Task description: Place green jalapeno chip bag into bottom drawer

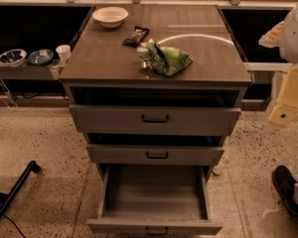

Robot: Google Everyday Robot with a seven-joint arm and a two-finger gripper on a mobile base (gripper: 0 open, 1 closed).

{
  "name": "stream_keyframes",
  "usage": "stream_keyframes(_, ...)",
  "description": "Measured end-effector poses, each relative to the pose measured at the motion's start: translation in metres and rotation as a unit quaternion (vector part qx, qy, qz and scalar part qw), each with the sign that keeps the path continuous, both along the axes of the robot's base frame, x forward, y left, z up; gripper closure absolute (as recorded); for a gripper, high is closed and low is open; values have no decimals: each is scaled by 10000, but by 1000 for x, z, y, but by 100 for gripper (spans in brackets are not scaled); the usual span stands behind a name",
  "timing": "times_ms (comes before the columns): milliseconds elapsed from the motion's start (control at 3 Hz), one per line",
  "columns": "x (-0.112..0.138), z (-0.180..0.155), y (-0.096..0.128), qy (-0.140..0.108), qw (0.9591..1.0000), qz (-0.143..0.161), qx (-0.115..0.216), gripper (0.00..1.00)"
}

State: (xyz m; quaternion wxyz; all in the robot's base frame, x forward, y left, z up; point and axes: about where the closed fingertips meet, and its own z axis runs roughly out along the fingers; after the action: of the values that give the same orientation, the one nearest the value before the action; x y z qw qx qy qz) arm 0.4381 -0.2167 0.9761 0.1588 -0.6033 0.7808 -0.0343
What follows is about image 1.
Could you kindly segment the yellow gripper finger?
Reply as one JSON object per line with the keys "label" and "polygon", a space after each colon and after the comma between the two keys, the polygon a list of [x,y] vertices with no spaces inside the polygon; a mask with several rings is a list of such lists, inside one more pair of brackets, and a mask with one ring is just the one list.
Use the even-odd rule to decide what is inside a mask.
{"label": "yellow gripper finger", "polygon": [[268,116],[276,126],[287,126],[298,116],[298,64],[282,75],[277,99]]}
{"label": "yellow gripper finger", "polygon": [[279,46],[281,31],[284,22],[281,21],[275,25],[271,30],[264,34],[258,41],[258,43],[266,48],[276,48]]}

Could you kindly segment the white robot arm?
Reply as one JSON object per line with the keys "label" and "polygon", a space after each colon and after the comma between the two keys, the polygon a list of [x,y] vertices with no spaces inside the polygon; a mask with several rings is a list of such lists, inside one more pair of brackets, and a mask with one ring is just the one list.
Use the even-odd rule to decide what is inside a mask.
{"label": "white robot arm", "polygon": [[280,56],[292,63],[282,75],[280,90],[268,115],[271,124],[287,126],[298,115],[298,3],[258,43],[266,48],[278,47]]}

